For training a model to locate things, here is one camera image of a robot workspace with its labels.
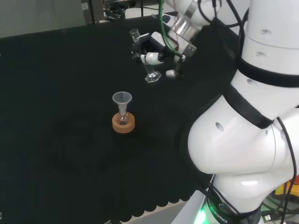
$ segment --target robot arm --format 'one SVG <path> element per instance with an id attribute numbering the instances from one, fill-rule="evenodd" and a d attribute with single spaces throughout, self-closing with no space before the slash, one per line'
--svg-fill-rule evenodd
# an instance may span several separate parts
<path id="1" fill-rule="evenodd" d="M 209 23 L 196 0 L 166 3 L 178 11 L 168 38 L 189 58 L 196 50 L 192 39 Z M 278 116 L 284 120 L 299 162 L 299 109 L 295 109 L 299 105 L 299 1 L 250 3 L 238 71 L 228 91 L 193 124 L 188 138 L 195 166 L 216 174 L 214 186 L 240 213 L 258 210 L 266 196 L 293 175 Z M 199 4 L 212 20 L 212 0 Z M 209 223 L 222 223 L 209 205 L 205 213 Z"/>
<path id="2" fill-rule="evenodd" d="M 216 12 L 218 12 L 221 4 L 219 0 L 215 0 L 215 2 L 215 9 Z M 168 0 L 167 3 L 178 11 L 176 17 L 169 15 L 163 16 L 164 24 L 170 28 L 167 34 L 167 41 L 165 41 L 158 32 L 139 35 L 137 31 L 137 36 L 131 33 L 134 41 L 132 50 L 133 58 L 144 64 L 148 73 L 145 79 L 150 82 L 157 81 L 161 77 L 159 72 L 154 71 L 153 66 L 164 62 L 164 58 L 171 53 L 171 51 L 169 51 L 170 48 L 182 54 L 182 59 L 178 56 L 174 57 L 176 69 L 166 72 L 166 76 L 171 78 L 177 78 L 180 75 L 180 63 L 192 57 L 196 52 L 197 48 L 192 44 L 192 41 L 202 26 L 209 24 L 209 22 L 201 16 L 198 5 L 201 5 L 202 13 L 205 14 L 208 20 L 212 20 L 215 17 L 212 0 L 202 0 L 200 4 L 195 0 L 175 0 L 175 2 Z"/>

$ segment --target green light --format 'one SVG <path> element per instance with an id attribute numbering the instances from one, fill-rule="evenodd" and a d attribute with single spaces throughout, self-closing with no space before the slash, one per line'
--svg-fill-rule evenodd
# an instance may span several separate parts
<path id="1" fill-rule="evenodd" d="M 199 210 L 193 224 L 203 224 L 205 220 L 206 220 L 206 214 L 204 210 Z"/>

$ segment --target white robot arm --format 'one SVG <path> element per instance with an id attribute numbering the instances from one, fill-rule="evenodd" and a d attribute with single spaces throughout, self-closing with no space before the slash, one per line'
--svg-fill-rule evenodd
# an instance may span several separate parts
<path id="1" fill-rule="evenodd" d="M 178 50 L 185 54 L 189 41 L 208 22 L 201 16 L 197 0 L 166 2 L 179 13 L 168 36 L 172 40 L 179 36 Z M 213 19 L 211 0 L 202 0 L 201 9 Z M 253 214 L 269 193 L 293 176 L 291 153 L 278 116 L 299 163 L 298 40 L 298 0 L 251 0 L 238 71 L 228 90 L 190 130 L 188 148 L 193 163 L 202 172 L 216 174 L 214 186 L 239 213 Z M 205 213 L 211 224 L 228 223 L 219 219 L 210 204 L 205 205 Z"/>

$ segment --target glass funnel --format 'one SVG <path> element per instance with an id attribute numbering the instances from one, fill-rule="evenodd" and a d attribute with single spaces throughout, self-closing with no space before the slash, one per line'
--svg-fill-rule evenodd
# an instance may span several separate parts
<path id="1" fill-rule="evenodd" d="M 130 115 L 127 113 L 127 104 L 132 100 L 132 95 L 128 92 L 117 92 L 112 96 L 112 99 L 117 103 L 120 110 L 116 116 L 116 123 L 119 125 L 130 123 Z"/>

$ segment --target black tablecloth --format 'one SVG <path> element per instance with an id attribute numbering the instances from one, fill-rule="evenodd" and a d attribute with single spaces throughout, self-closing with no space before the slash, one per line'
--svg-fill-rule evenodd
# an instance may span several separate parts
<path id="1" fill-rule="evenodd" d="M 203 29 L 184 79 L 148 84 L 131 57 L 132 28 L 159 31 L 145 17 L 0 40 L 3 223 L 128 221 L 188 200 L 198 187 L 176 133 L 229 84 L 235 39 L 221 30 L 223 47 L 213 27 Z M 133 96 L 136 128 L 128 135 L 111 125 L 118 91 Z"/>

